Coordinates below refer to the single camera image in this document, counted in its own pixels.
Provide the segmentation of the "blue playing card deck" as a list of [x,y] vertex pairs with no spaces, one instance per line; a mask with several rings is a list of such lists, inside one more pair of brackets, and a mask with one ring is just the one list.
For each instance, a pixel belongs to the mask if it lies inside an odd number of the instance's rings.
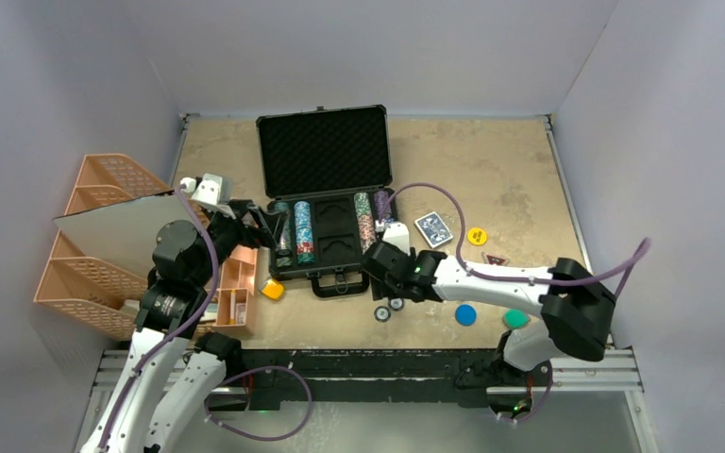
[[453,239],[449,227],[436,211],[419,217],[414,221],[414,225],[429,248],[435,249]]

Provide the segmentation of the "purple chip stack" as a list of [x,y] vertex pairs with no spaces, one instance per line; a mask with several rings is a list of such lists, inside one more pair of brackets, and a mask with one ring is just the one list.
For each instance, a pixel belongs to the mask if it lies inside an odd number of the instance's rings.
[[394,221],[394,214],[391,203],[389,202],[389,197],[390,194],[384,190],[374,193],[376,218],[381,224],[390,224]]

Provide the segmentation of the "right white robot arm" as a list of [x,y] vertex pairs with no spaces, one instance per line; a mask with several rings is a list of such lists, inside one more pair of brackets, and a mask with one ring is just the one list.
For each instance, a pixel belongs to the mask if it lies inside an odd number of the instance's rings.
[[503,383],[514,384],[553,358],[604,358],[615,296],[597,281],[576,284],[590,274],[575,260],[560,258],[551,267],[492,266],[377,242],[364,253],[362,269],[402,299],[479,302],[534,317],[500,341],[492,370]]

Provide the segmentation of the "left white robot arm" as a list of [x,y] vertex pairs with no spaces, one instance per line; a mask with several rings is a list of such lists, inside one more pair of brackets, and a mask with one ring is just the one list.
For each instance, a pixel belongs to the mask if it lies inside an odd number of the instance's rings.
[[241,343],[194,339],[217,292],[220,266],[238,246],[277,245],[289,215],[232,200],[203,226],[194,213],[162,226],[140,298],[127,360],[83,452],[167,452],[218,384],[243,376]]

